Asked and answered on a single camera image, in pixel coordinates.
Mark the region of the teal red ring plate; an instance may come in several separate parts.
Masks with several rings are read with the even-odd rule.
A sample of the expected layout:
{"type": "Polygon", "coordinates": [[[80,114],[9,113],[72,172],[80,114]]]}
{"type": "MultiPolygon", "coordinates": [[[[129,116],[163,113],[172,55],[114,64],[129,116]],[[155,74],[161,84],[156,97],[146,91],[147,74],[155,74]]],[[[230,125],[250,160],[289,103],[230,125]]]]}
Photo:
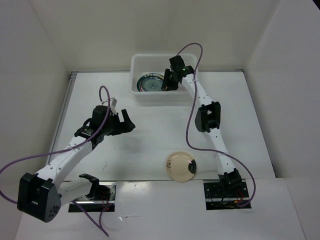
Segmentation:
{"type": "Polygon", "coordinates": [[[136,88],[139,92],[164,92],[162,90],[164,76],[158,73],[147,73],[139,78],[136,88]]]}

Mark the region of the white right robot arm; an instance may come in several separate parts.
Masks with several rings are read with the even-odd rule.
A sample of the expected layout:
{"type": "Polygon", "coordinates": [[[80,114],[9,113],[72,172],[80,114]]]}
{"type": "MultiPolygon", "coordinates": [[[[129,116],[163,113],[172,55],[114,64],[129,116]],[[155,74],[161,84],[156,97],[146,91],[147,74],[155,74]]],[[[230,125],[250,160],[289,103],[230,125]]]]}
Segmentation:
{"type": "Polygon", "coordinates": [[[163,86],[169,91],[183,86],[193,97],[195,127],[212,142],[218,159],[219,191],[223,196],[230,197],[240,188],[242,177],[227,152],[221,134],[221,104],[208,96],[196,77],[196,71],[192,66],[186,66],[180,55],[171,57],[169,62],[170,68],[164,71],[163,86]]]}

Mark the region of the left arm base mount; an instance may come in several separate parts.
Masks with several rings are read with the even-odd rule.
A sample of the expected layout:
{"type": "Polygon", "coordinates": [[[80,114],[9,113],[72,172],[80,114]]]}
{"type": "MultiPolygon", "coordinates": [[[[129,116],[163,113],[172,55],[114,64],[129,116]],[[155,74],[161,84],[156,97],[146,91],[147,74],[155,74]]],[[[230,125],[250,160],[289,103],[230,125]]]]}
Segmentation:
{"type": "Polygon", "coordinates": [[[99,192],[88,198],[85,195],[76,198],[74,201],[79,204],[88,213],[101,212],[105,207],[105,212],[115,211],[116,200],[116,182],[101,181],[99,183],[99,192]]]}

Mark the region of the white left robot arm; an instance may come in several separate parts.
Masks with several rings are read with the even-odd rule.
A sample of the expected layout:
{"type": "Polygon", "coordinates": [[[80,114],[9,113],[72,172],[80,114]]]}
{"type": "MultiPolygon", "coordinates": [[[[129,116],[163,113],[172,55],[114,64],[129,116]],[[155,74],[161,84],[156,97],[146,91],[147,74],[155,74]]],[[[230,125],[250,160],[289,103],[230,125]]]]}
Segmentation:
{"type": "Polygon", "coordinates": [[[100,144],[105,136],[131,132],[136,126],[126,109],[121,111],[120,121],[116,111],[117,100],[107,105],[97,105],[91,118],[87,119],[71,139],[63,153],[36,173],[25,173],[19,181],[17,209],[45,223],[54,219],[60,208],[79,198],[107,200],[110,191],[100,180],[82,173],[75,180],[66,182],[68,174],[100,144]]]}

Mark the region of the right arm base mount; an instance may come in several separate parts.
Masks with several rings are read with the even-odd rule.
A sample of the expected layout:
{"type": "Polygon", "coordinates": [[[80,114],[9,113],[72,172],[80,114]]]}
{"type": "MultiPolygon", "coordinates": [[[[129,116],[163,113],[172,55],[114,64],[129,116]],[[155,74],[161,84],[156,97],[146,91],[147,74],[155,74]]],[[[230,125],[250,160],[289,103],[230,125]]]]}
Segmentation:
{"type": "Polygon", "coordinates": [[[250,209],[251,204],[244,205],[250,199],[247,184],[243,180],[239,189],[224,193],[218,180],[204,181],[205,206],[207,211],[250,209]]]}

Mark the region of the beige plate with calligraphy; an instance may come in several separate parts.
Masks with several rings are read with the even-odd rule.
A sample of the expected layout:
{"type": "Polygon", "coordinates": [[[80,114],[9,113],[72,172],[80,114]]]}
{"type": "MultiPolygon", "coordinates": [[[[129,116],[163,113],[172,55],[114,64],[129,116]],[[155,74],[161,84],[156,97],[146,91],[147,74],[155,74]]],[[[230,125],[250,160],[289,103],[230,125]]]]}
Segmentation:
{"type": "Polygon", "coordinates": [[[196,175],[197,163],[189,152],[176,151],[167,157],[165,170],[171,180],[184,183],[196,175]]]}

